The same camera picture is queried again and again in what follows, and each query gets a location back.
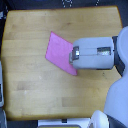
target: gray floor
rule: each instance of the gray floor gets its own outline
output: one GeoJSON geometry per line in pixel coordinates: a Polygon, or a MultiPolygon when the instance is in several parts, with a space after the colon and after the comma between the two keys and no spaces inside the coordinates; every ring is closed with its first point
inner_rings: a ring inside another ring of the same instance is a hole
{"type": "MultiPolygon", "coordinates": [[[[38,3],[35,5],[34,0],[31,2],[26,0],[13,0],[10,4],[10,9],[39,9],[39,8],[63,8],[61,0],[43,0],[42,3],[37,0],[38,3]]],[[[76,7],[87,7],[96,6],[97,0],[72,0],[72,8],[76,7]]],[[[128,0],[99,0],[98,6],[117,5],[121,15],[123,27],[128,26],[128,0]]],[[[2,41],[2,33],[4,28],[4,20],[0,20],[0,42],[2,41]]],[[[36,128],[37,121],[8,121],[8,128],[36,128]]]]}

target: pink towel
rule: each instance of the pink towel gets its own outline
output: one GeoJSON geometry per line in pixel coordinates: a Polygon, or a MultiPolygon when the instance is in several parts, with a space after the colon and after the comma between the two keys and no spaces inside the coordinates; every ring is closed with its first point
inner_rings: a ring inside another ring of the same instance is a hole
{"type": "Polygon", "coordinates": [[[72,43],[51,32],[45,58],[67,73],[77,75],[76,69],[69,64],[69,53],[72,49],[72,43]]]}

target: wood grain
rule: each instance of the wood grain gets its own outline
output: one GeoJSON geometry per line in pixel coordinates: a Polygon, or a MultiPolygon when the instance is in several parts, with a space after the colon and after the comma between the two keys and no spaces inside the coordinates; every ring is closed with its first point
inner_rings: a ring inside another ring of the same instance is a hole
{"type": "Polygon", "coordinates": [[[10,11],[1,55],[7,118],[90,117],[103,111],[109,87],[120,78],[116,69],[71,76],[48,62],[45,53],[51,31],[73,43],[118,35],[121,29],[116,7],[10,11]]]}

